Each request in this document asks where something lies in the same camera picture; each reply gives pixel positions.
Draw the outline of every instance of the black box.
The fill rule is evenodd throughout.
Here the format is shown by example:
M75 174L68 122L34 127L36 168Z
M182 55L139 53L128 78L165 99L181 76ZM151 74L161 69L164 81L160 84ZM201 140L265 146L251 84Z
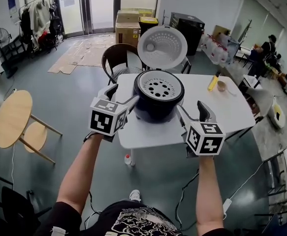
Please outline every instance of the black box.
M184 35L188 44L187 55L195 55L204 31L204 22L194 16L172 12L169 26L179 30Z

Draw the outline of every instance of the black rice cooker body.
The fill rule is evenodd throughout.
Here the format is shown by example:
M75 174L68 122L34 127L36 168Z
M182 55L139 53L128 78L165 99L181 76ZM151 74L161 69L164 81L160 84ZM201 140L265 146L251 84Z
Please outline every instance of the black rice cooker body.
M139 86L140 77L147 72L153 72L148 70L140 73L134 80L133 95L139 95L140 98L134 107L134 112L137 118L142 119L149 123L164 123L172 120L176 115L176 105L182 104L185 95L185 89L182 82L173 74L181 85L181 92L178 96L170 100L154 99L149 97Z

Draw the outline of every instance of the round wooden table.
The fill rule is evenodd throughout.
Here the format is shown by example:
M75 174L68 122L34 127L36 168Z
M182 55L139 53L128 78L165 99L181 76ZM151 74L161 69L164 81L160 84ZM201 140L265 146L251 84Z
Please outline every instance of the round wooden table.
M30 118L35 122L24 132ZM0 148L11 147L20 140L28 152L35 152L55 164L39 152L46 142L47 128L62 136L58 130L32 115L32 97L25 90L11 94L0 106Z

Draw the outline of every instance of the black chair backrest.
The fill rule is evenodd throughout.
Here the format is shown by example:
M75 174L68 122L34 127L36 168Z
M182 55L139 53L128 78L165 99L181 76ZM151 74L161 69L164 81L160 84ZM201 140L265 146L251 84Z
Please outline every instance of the black chair backrest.
M113 73L113 68L116 65L126 63L126 66L128 67L127 51L139 56L137 48L129 44L113 45L109 47L102 56L102 67L104 69L104 72L107 74L110 81L112 81L114 84L116 83L116 81L107 73L106 62L108 62L109 64L111 73Z
M1 200L4 218L13 226L13 232L18 233L17 235L33 235L40 221L31 202L5 186L2 188Z

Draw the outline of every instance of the person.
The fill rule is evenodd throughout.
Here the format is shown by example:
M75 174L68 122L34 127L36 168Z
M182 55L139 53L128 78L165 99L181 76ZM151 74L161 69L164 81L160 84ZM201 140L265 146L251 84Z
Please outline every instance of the person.
M276 52L275 43L277 41L275 35L270 35L268 38L269 42L264 42L261 47L252 50L251 56L254 56L255 62L248 72L249 76L256 76L258 79L260 75L264 75L267 71L264 60L271 57L270 54L274 54Z
M275 35L268 36L269 42L264 42L260 48L257 48L256 51L260 54L260 59L266 58L269 54L276 52L276 42L277 38Z
M129 201L119 201L107 207L93 226L80 232L81 214L90 191L102 139L103 135L94 133L83 143L61 183L57 201L48 219L34 235L49 236L53 227L65 230L61 235L68 236L182 235L161 211L141 203L138 190L131 192ZM213 157L201 156L199 161L195 207L198 235L232 235L223 228L223 204Z

